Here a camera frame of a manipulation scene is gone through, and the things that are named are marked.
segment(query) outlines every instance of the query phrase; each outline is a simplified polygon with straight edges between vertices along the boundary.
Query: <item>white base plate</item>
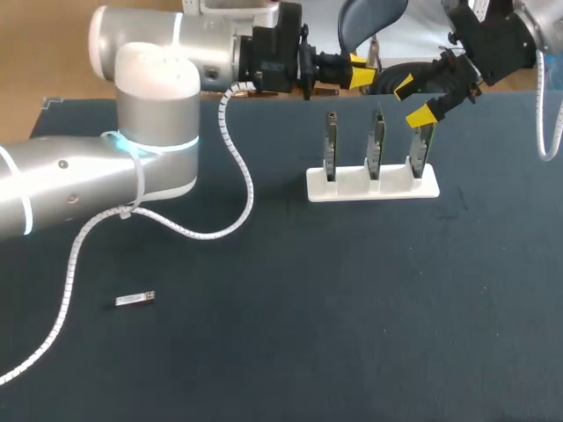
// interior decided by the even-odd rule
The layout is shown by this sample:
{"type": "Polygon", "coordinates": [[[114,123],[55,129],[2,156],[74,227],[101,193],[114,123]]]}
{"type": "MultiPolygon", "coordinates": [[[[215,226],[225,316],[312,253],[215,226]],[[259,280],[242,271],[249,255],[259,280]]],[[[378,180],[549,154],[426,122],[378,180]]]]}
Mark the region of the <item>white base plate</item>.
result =
{"type": "Polygon", "coordinates": [[[379,180],[369,178],[368,166],[337,167],[336,181],[328,182],[324,168],[307,170],[307,193],[311,202],[345,200],[407,200],[436,198],[440,187],[430,164],[422,178],[413,177],[409,158],[405,164],[382,165],[379,180]]]}

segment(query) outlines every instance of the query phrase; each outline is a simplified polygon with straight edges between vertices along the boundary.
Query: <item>dark tabletop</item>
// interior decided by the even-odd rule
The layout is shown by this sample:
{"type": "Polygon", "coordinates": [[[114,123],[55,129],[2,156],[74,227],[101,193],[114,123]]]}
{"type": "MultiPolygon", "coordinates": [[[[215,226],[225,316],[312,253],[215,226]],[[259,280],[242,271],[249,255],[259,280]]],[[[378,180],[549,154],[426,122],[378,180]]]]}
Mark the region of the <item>dark tabletop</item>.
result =
{"type": "MultiPolygon", "coordinates": [[[[424,99],[234,101],[231,134],[257,190],[250,220],[209,243],[141,216],[96,227],[67,323],[0,387],[0,420],[562,420],[563,166],[537,157],[534,93],[485,95],[439,125],[438,199],[306,199],[325,112],[339,115],[340,164],[359,165],[381,102],[384,161],[400,163],[404,118],[424,99]],[[153,305],[108,306],[153,289],[153,305]]],[[[546,100],[550,137],[559,102],[546,100]]],[[[110,129],[113,101],[64,101],[33,135],[110,129]]],[[[244,203],[204,101],[194,191],[147,207],[216,230],[244,203]]],[[[82,223],[0,243],[1,374],[47,336],[82,223]]]]}

